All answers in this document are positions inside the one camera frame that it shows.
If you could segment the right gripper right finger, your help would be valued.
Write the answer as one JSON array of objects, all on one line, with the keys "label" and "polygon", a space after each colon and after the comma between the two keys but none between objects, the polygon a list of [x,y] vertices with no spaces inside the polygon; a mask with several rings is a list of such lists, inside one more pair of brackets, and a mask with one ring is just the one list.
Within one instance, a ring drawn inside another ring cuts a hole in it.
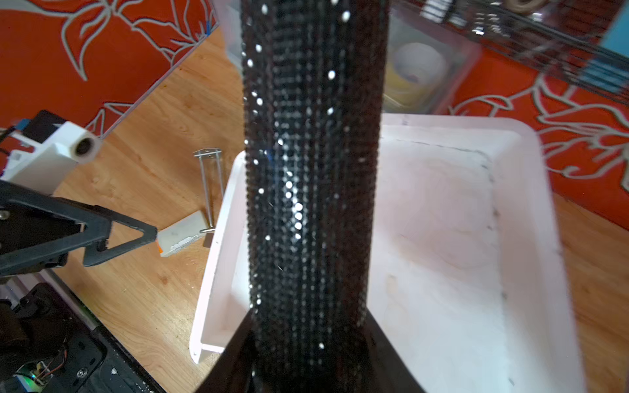
[{"label": "right gripper right finger", "polygon": [[361,392],[426,392],[370,311],[367,311],[362,333],[365,349],[361,361]]}]

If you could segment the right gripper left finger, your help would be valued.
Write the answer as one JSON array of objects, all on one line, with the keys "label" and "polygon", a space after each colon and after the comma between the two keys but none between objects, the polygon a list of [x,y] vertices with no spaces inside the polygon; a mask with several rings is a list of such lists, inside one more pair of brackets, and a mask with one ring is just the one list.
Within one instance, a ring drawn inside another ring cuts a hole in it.
[{"label": "right gripper left finger", "polygon": [[257,350],[252,332],[252,311],[248,311],[213,369],[196,393],[255,392],[253,382]]}]

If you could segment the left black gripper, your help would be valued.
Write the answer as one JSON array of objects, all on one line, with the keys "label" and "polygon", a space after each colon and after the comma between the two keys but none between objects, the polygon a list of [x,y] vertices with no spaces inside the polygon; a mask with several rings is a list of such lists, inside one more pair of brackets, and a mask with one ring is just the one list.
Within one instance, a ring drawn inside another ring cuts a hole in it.
[{"label": "left black gripper", "polygon": [[78,249],[94,267],[155,240],[157,228],[138,219],[1,182],[1,283],[63,267]]}]

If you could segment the white drawer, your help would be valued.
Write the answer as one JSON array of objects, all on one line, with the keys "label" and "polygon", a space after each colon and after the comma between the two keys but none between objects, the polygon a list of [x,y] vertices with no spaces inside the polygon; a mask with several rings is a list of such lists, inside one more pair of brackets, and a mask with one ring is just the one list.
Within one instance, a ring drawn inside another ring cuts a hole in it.
[{"label": "white drawer", "polygon": [[220,354],[250,308],[245,153],[233,163],[201,283],[189,352],[199,365]]}]

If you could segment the white drawer cabinet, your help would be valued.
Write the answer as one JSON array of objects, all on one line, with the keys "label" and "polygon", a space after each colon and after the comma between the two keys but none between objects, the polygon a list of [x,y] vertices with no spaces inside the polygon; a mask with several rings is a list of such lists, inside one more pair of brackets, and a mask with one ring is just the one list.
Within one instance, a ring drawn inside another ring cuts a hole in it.
[{"label": "white drawer cabinet", "polygon": [[530,127],[383,116],[368,308],[425,391],[586,391]]}]

